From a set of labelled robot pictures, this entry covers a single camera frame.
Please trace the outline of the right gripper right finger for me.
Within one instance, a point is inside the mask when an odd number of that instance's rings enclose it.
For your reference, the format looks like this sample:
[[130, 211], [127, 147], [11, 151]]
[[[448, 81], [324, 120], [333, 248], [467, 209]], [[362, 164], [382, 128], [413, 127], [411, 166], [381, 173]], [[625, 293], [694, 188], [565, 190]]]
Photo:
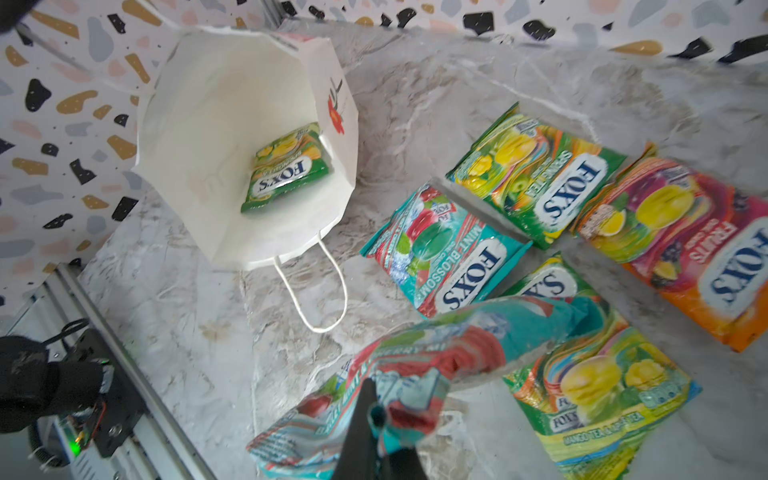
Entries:
[[384, 480], [427, 480], [415, 448], [402, 449], [383, 459]]

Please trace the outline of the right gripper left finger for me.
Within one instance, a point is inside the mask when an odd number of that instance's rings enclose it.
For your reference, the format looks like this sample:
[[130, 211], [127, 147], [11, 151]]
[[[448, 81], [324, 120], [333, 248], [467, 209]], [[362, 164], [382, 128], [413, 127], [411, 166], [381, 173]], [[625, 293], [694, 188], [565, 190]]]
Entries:
[[376, 439], [369, 424], [369, 411], [377, 403], [375, 382], [361, 385], [351, 422], [332, 480], [373, 480], [377, 476]]

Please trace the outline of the teal red candy packet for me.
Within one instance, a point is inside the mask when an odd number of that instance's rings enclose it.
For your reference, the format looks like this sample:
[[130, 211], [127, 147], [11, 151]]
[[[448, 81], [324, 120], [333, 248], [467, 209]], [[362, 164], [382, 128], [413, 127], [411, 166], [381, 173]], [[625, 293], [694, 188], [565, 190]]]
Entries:
[[385, 411], [375, 435], [384, 456], [431, 434], [451, 389], [523, 366], [603, 323], [589, 298], [507, 296], [401, 328], [361, 350], [247, 451], [271, 477], [328, 479], [365, 381], [374, 383], [375, 402]]

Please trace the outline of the green spring tea candy packet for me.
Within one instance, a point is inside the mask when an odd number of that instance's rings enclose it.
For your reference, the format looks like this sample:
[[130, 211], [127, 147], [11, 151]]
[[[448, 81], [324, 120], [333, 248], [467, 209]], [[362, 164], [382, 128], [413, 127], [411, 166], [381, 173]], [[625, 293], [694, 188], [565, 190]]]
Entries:
[[602, 326], [503, 380], [567, 479], [620, 479], [646, 436], [701, 391], [556, 253], [511, 295], [585, 297]]

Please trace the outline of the teal mint candy packet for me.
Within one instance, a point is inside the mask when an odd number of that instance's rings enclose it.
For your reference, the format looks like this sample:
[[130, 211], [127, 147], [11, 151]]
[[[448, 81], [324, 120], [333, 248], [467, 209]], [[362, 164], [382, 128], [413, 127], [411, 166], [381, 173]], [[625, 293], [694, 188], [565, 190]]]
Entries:
[[532, 246], [426, 183], [364, 245], [426, 319], [487, 299]]

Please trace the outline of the green yellow candy packet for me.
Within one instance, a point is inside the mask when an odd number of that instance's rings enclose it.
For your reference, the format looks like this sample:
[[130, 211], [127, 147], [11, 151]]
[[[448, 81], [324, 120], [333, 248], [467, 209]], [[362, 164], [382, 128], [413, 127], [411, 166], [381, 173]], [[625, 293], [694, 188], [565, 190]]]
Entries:
[[489, 204], [546, 250], [627, 159], [530, 117], [514, 104], [446, 179]]

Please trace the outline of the white paper bag with flower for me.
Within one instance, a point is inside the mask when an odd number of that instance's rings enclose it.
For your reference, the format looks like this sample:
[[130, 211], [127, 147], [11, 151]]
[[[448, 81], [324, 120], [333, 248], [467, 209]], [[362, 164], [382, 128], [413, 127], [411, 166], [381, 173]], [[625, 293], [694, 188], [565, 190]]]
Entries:
[[[254, 214], [256, 153], [316, 123], [330, 174]], [[279, 31], [181, 29], [139, 108], [135, 171], [216, 266], [280, 268], [341, 221], [356, 186], [358, 110], [332, 42]]]

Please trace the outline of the orange pink candy packet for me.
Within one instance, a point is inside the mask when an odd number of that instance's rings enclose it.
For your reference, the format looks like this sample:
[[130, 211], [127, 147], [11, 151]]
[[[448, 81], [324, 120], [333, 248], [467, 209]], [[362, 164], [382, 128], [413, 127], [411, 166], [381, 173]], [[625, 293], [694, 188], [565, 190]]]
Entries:
[[767, 329], [767, 202], [648, 145], [574, 233], [734, 351]]

